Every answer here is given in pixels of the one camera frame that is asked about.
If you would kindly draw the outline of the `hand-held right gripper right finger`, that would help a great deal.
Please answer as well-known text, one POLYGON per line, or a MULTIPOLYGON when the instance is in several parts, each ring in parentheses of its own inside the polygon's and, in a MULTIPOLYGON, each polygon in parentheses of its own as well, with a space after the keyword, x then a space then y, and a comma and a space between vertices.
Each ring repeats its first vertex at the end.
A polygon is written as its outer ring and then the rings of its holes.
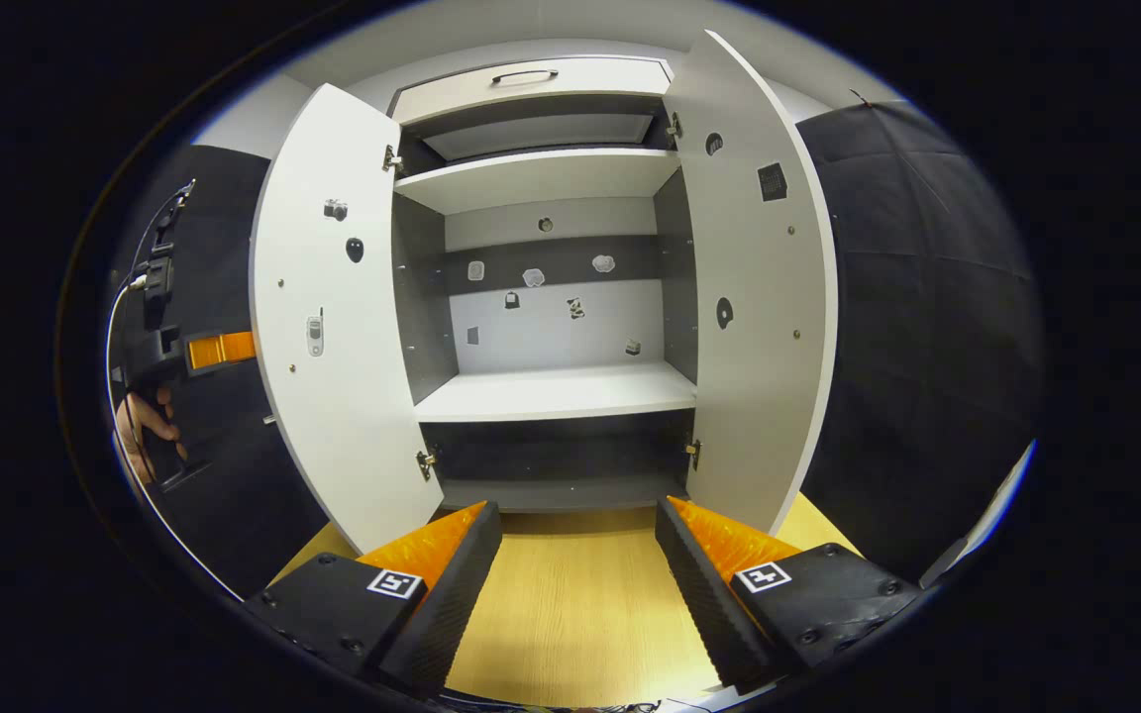
POLYGON ((689 500, 659 502, 654 537, 717 676, 741 692, 833 667, 923 599, 837 543, 801 550, 689 500))

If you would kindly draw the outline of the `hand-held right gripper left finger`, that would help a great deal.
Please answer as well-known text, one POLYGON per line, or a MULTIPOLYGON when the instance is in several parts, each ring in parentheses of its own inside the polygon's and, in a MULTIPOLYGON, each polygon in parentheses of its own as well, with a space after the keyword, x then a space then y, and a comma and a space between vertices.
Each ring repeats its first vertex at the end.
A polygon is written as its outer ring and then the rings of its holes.
POLYGON ((434 698, 501 541, 497 502, 475 502, 367 556, 313 556, 244 606, 339 676, 434 698))

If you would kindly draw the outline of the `beige cabinet door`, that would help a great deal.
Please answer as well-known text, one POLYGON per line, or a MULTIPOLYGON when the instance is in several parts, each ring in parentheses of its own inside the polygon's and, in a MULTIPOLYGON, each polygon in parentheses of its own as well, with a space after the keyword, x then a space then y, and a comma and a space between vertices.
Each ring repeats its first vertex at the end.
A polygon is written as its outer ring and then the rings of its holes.
POLYGON ((818 171, 764 76, 715 32, 665 98, 691 217, 698 321, 687 492, 775 536, 827 414, 837 266, 818 171))
POLYGON ((330 522, 359 554, 442 504, 424 451, 395 301, 393 186, 399 125, 318 86, 259 191, 249 301, 259 374, 281 437, 330 522))

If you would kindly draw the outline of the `grey double-door shoe cabinet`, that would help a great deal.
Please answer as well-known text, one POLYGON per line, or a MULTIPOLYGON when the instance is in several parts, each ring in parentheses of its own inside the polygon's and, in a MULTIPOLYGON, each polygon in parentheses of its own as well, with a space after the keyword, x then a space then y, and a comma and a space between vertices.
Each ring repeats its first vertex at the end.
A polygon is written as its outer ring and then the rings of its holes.
MULTIPOLYGON (((406 171, 398 179, 535 151, 674 151, 665 96, 552 96, 399 125, 406 171)), ((696 384, 696 276, 680 168, 652 198, 444 216, 394 193, 393 209, 395 307, 415 406, 453 376, 495 371, 664 360, 696 384)), ((492 500, 507 513, 578 513, 687 495, 694 407, 418 426, 426 452, 438 456, 445 510, 492 500)))

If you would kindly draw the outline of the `white thick cabinet shelf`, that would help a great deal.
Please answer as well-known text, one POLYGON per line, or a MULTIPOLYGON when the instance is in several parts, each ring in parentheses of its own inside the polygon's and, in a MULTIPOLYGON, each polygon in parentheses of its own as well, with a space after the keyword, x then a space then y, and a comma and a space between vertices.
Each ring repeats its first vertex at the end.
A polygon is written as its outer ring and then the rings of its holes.
POLYGON ((459 374, 416 403, 421 423, 610 418, 691 410, 697 384, 667 362, 459 374))

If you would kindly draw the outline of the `white thin cabinet shelf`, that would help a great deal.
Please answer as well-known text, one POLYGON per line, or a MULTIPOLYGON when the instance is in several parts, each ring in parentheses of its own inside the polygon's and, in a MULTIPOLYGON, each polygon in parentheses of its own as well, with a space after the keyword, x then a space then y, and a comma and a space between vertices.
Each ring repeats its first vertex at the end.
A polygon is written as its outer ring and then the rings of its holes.
POLYGON ((674 151, 535 151, 403 177, 394 193, 444 216, 549 200, 652 198, 679 168, 674 151))

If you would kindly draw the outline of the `beige cabinet drawer front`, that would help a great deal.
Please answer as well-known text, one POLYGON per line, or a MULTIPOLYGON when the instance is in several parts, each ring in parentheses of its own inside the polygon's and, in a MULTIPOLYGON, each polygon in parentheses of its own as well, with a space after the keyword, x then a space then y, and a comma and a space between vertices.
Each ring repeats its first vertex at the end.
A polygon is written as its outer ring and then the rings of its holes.
POLYGON ((416 125, 462 110, 552 96, 662 96, 671 82, 666 60, 633 55, 556 55, 463 68, 404 86, 395 91, 386 114, 398 125, 416 125), (489 86, 492 76, 521 68, 558 68, 561 73, 552 81, 489 86))

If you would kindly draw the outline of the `black backdrop cloth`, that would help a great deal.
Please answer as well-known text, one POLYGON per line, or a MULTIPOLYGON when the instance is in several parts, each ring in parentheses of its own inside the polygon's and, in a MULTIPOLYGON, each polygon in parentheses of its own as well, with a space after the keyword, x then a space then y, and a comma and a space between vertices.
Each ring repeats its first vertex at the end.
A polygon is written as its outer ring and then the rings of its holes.
POLYGON ((802 495, 922 588, 978 545, 1031 447, 1046 349, 1026 241, 958 141, 905 102, 798 122, 827 200, 837 340, 802 495))
MULTIPOLYGON (((167 232, 173 279, 161 325, 187 339, 251 329, 248 294, 250 235, 267 157, 244 151, 186 145, 149 177, 119 238, 115 266, 145 260, 149 221, 176 191, 191 188, 167 232)), ((181 446, 151 444, 155 507, 185 546, 235 595, 268 588, 326 524, 326 515, 272 423, 272 407, 254 359, 167 381, 171 406, 161 414, 181 446)))

